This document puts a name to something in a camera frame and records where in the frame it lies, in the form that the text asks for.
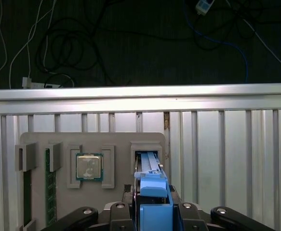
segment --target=power strip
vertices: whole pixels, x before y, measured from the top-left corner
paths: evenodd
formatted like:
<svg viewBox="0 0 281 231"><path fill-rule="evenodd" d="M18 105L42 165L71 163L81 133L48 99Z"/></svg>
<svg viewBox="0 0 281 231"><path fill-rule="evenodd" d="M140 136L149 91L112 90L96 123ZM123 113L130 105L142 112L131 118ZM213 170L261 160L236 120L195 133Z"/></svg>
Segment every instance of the power strip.
<svg viewBox="0 0 281 231"><path fill-rule="evenodd" d="M59 88L60 85L57 84L46 84L46 88ZM31 79L28 77L23 77L23 83L22 83L22 87L24 89L40 89L40 88L44 88L45 84L44 83L35 83L35 82L31 82Z"/></svg>
<svg viewBox="0 0 281 231"><path fill-rule="evenodd" d="M199 0L195 9L197 10L198 14L206 15L214 1L215 0Z"/></svg>

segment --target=dark floor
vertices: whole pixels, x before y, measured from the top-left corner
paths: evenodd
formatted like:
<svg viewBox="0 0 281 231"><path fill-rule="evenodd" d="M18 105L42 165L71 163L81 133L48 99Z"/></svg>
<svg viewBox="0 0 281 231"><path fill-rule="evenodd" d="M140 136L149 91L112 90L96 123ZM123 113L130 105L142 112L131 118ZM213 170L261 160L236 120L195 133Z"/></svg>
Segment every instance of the dark floor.
<svg viewBox="0 0 281 231"><path fill-rule="evenodd" d="M2 32L6 40L8 63L0 72L0 89L8 88L9 67L12 58L27 42L28 33L34 24L39 0L3 0ZM263 1L264 6L281 4L281 1ZM52 5L51 0L44 0L41 15L44 15ZM86 0L88 17L96 21L101 10L102 1ZM106 9L100 26L116 29L143 32L167 38L187 38L193 36L184 18L182 0L125 0ZM226 9L224 0L217 0L214 8ZM84 16L83 0L58 0L53 21L62 17L73 17L83 22L90 30L92 26ZM230 10L212 10L198 23L198 30L206 33L233 17ZM191 16L194 23L196 15ZM260 21L281 20L281 8L265 10L258 18ZM37 26L36 34L30 43L31 77L34 82L44 82L49 74L36 68L35 55L38 45L44 36L49 17L45 17ZM238 21L238 27L245 36L251 35L251 30ZM58 28L78 30L72 22L64 22ZM216 39L222 39L229 26L212 34ZM281 24L257 25L256 30L267 45L281 59ZM105 71L113 83L110 85L181 85L181 84L228 84L245 82L245 63L241 54L233 47L222 45L213 51L203 51L198 48L193 39L186 41L164 41L142 35L109 32L98 29L94 41L105 64ZM230 31L226 40L235 43L245 53L248 61L248 83L281 82L281 64L265 49L258 38L242 39L236 26ZM84 52L80 63L82 67L95 61L92 47L84 45L83 49L75 49L75 57ZM26 49L17 57L12 68L12 88L20 88L22 77L28 76L28 56ZM4 62L4 50L0 39L0 66ZM53 63L50 54L47 63ZM80 71L71 68L61 68L74 77L78 86L103 86L104 72L100 65L91 70ZM57 76L52 83L65 82L63 76Z"/></svg>

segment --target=robotic arm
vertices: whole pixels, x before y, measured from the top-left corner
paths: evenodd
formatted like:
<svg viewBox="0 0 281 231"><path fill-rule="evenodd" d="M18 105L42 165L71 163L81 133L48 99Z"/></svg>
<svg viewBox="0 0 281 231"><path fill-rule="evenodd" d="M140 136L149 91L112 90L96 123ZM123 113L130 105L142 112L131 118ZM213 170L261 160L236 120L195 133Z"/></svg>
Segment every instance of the robotic arm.
<svg viewBox="0 0 281 231"><path fill-rule="evenodd" d="M109 203L99 214L81 207L42 231L274 231L220 206L207 214L197 204L181 201L168 184L157 156L136 156L134 185L125 185L122 200Z"/></svg>

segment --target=green circuit board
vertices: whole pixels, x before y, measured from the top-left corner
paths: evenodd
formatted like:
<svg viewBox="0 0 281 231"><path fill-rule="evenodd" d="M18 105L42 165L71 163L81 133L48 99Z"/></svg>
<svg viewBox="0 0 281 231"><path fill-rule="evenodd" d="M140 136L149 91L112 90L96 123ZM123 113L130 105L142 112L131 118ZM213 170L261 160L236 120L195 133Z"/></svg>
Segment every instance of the green circuit board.
<svg viewBox="0 0 281 231"><path fill-rule="evenodd" d="M57 221L56 178L55 171L50 171L50 150L45 150L45 215L46 226Z"/></svg>

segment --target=blue cable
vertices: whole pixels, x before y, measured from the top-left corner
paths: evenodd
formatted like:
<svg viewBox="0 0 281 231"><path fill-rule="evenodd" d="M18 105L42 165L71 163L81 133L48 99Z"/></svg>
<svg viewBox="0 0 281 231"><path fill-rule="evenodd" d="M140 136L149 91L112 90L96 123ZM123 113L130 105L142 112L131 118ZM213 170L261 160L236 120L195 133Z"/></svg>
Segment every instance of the blue cable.
<svg viewBox="0 0 281 231"><path fill-rule="evenodd" d="M192 23L189 21L188 19L188 16L187 16L187 11L186 11L186 6L185 6L185 0L183 0L183 11L184 11L184 16L185 16L185 19L187 21L187 24L188 26L193 30L195 31L196 34L200 35L200 36L203 36L204 38L206 38L207 40L211 41L211 42L216 42L216 43L221 43L221 44L224 44L224 45L229 45L235 49L237 49L240 54L242 55L244 61L245 61L245 83L247 83L247 80L248 80L248 66L247 66L247 59L246 59L246 56L245 54L243 53L243 51L235 44L233 43L230 43L230 42L221 42L221 41L218 41L216 39L213 39L213 38L210 38L206 35L203 35L202 33L200 33L199 31L195 30L194 26L192 25Z"/></svg>

